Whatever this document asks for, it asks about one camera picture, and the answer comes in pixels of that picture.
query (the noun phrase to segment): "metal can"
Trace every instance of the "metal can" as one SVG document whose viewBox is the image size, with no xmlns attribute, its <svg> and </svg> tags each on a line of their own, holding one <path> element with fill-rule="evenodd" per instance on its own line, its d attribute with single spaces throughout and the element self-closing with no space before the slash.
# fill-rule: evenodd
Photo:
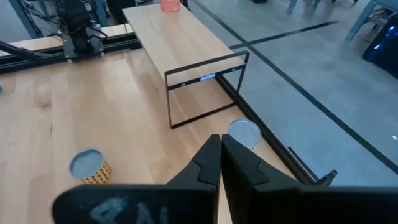
<svg viewBox="0 0 398 224">
<path fill-rule="evenodd" d="M 82 184 L 104 184 L 111 178 L 111 169 L 97 149 L 86 149 L 75 155 L 69 164 L 69 172 Z"/>
<path fill-rule="evenodd" d="M 260 143 L 259 127 L 247 119 L 234 120 L 228 126 L 227 134 L 248 149 L 253 149 Z"/>
</svg>

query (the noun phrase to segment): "concrete floor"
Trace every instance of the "concrete floor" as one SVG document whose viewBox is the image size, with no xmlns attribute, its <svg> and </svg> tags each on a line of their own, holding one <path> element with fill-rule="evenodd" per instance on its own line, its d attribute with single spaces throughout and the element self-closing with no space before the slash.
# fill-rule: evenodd
<svg viewBox="0 0 398 224">
<path fill-rule="evenodd" d="M 0 7 L 12 14 L 7 4 L 0 2 Z M 336 169 L 333 185 L 398 185 L 398 175 L 375 156 L 398 163 L 398 141 L 392 137 L 398 136 L 398 80 L 361 59 L 365 40 L 374 37 L 370 26 L 343 42 L 367 1 L 354 6 L 346 0 L 334 5 L 322 1 L 316 11 L 311 1 L 299 1 L 286 16 L 288 4 L 191 0 L 190 8 L 226 45 L 241 44 L 234 51 L 251 51 L 241 94 L 318 177 Z M 330 21 L 338 23 L 248 43 Z M 0 24 L 0 29 L 11 30 L 0 39 L 28 39 L 22 24 L 13 22 Z M 236 84 L 237 74 L 226 77 Z"/>
</svg>

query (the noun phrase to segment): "wooden table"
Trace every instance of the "wooden table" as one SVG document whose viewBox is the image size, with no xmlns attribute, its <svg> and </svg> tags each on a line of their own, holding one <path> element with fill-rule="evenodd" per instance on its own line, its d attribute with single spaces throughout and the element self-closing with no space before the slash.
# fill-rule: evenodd
<svg viewBox="0 0 398 224">
<path fill-rule="evenodd" d="M 122 34 L 124 28 L 116 31 Z M 55 37 L 19 44 L 56 46 L 49 38 Z M 245 118 L 234 106 L 170 130 L 151 73 L 159 75 L 146 51 L 138 49 L 1 75 L 0 223 L 52 223 L 55 197 L 78 185 L 68 165 L 82 149 L 104 153 L 113 171 L 111 183 L 166 183 L 211 134 L 225 133 L 230 122 Z M 215 80 L 200 84 L 210 93 L 179 96 L 173 103 L 190 103 L 195 110 L 230 100 Z M 182 90 L 185 95 L 195 91 Z M 201 100 L 211 93 L 220 97 Z M 254 152 L 292 176 L 264 140 Z M 219 223 L 231 223 L 223 186 L 218 215 Z"/>
<path fill-rule="evenodd" d="M 237 57 L 238 54 L 234 54 L 187 8 L 181 5 L 177 12 L 164 12 L 160 4 L 152 4 L 123 9 L 123 13 L 158 71 L 153 80 L 164 105 L 170 107 L 168 112 L 172 128 L 200 118 L 204 114 L 215 113 L 220 106 L 233 106 L 233 101 L 226 105 L 217 103 L 209 105 L 203 102 L 209 106 L 197 110 L 192 116 L 181 119 L 181 116 L 173 114 L 175 109 L 174 105 L 169 103 L 169 94 L 172 97 L 180 95 L 179 92 L 184 90 L 179 88 L 183 87 L 196 89 L 192 92 L 193 95 L 207 95 L 208 98 L 204 98 L 206 101 L 217 98 L 218 96 L 205 93 L 200 87 L 202 84 L 198 82 L 233 70 L 242 69 L 244 72 L 246 66 L 246 63 Z M 212 61 L 226 55 L 230 58 Z"/>
</svg>

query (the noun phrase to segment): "can lid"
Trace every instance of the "can lid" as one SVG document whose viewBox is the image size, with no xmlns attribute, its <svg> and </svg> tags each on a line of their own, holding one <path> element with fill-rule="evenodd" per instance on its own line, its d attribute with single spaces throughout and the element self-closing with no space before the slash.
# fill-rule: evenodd
<svg viewBox="0 0 398 224">
<path fill-rule="evenodd" d="M 99 171 L 104 164 L 104 157 L 97 149 L 79 152 L 69 164 L 69 172 L 74 178 L 84 179 Z"/>
<path fill-rule="evenodd" d="M 247 119 L 234 120 L 229 124 L 227 134 L 248 149 L 257 146 L 261 139 L 259 127 Z"/>
</svg>

